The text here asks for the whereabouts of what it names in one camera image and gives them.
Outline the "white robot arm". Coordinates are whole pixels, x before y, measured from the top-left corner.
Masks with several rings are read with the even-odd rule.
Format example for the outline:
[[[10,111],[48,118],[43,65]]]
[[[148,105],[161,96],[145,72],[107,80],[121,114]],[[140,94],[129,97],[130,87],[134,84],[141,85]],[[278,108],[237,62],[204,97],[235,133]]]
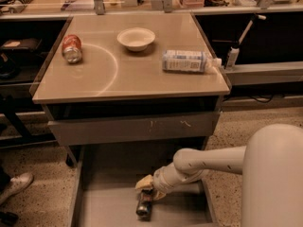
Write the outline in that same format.
[[[303,129],[273,124],[242,147],[182,148],[172,162],[135,185],[155,200],[197,181],[205,169],[240,174],[241,227],[303,227]]]

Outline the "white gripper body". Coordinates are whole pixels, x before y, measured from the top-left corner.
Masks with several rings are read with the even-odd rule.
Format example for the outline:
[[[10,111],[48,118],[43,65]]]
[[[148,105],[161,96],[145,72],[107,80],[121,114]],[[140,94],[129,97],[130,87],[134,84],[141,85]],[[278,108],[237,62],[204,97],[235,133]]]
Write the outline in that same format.
[[[162,193],[170,193],[177,184],[174,166],[162,166],[153,174],[153,186]]]

